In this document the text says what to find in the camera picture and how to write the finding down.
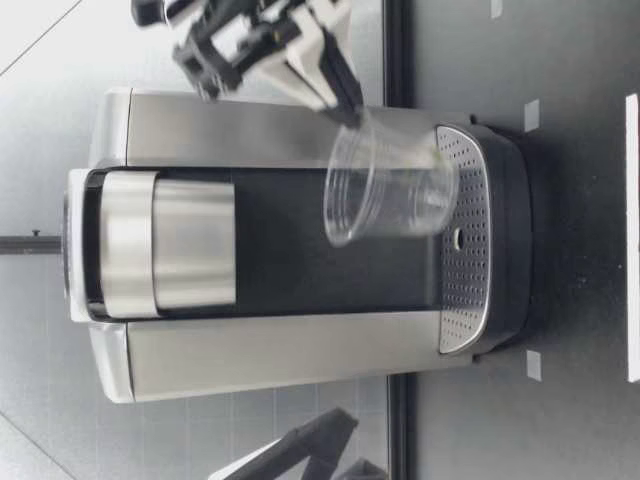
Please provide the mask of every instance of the metal rod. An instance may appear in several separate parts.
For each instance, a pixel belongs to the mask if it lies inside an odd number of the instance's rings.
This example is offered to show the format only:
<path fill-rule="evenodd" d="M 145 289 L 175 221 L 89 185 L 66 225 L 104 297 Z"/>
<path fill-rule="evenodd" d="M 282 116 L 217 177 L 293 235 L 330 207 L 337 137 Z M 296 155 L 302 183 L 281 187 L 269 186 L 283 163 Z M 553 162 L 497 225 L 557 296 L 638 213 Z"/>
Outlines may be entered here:
<path fill-rule="evenodd" d="M 62 240 L 57 236 L 0 237 L 0 255 L 59 255 Z"/>

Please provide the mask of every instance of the stainless steel panel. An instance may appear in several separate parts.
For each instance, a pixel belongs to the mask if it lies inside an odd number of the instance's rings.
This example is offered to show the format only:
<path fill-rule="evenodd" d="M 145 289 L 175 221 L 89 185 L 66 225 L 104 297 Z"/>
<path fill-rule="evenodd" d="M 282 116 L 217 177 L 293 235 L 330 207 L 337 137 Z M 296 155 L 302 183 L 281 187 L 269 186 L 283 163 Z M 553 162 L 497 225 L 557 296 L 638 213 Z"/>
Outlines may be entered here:
<path fill-rule="evenodd" d="M 230 184 L 159 179 L 153 193 L 158 308 L 235 303 L 235 205 Z"/>
<path fill-rule="evenodd" d="M 411 136 L 468 116 L 371 107 Z M 131 99 L 127 164 L 164 167 L 326 168 L 338 126 L 306 107 L 204 103 L 195 95 L 138 92 Z"/>
<path fill-rule="evenodd" d="M 104 394 L 116 403 L 133 402 L 127 325 L 92 323 L 89 335 Z"/>
<path fill-rule="evenodd" d="M 136 401 L 466 365 L 438 353 L 439 312 L 129 324 Z"/>
<path fill-rule="evenodd" d="M 156 172 L 111 172 L 100 207 L 100 280 L 112 318 L 157 317 L 152 202 Z"/>
<path fill-rule="evenodd" d="M 130 88 L 114 88 L 102 98 L 91 137 L 90 168 L 125 164 L 130 103 Z"/>

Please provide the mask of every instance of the dark tabletop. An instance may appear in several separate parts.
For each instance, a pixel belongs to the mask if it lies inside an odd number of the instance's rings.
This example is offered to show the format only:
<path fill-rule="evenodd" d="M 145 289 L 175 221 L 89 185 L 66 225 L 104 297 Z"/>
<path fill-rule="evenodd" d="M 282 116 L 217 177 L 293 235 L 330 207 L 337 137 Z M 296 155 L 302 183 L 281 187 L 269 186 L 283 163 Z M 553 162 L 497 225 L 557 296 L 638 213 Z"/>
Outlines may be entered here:
<path fill-rule="evenodd" d="M 416 0 L 415 105 L 509 132 L 531 182 L 525 338 L 419 378 L 419 476 L 637 478 L 626 382 L 625 97 L 640 92 L 639 0 Z M 540 128 L 524 133 L 524 105 Z M 542 354 L 543 381 L 525 351 Z"/>

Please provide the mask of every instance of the silver cylinder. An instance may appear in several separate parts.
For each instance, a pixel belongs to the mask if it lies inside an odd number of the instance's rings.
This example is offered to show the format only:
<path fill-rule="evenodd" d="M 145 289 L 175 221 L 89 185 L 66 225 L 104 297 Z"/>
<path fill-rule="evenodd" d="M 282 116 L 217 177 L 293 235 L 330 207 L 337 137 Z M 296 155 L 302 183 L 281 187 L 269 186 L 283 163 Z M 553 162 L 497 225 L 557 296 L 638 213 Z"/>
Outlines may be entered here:
<path fill-rule="evenodd" d="M 235 303 L 233 185 L 156 180 L 152 226 L 159 309 Z"/>
<path fill-rule="evenodd" d="M 156 172 L 110 172 L 100 205 L 100 284 L 113 318 L 158 316 L 151 211 Z"/>

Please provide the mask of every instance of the black panel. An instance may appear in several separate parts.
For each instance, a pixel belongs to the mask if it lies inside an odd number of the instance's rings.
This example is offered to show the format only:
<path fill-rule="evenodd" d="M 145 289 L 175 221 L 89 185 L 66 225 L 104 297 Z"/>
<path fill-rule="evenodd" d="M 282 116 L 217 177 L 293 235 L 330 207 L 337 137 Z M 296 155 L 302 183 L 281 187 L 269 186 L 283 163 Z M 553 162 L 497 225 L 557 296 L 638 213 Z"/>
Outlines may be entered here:
<path fill-rule="evenodd" d="M 325 170 L 181 169 L 173 178 L 236 187 L 237 303 L 189 315 L 276 315 L 425 307 L 424 239 L 329 244 Z"/>

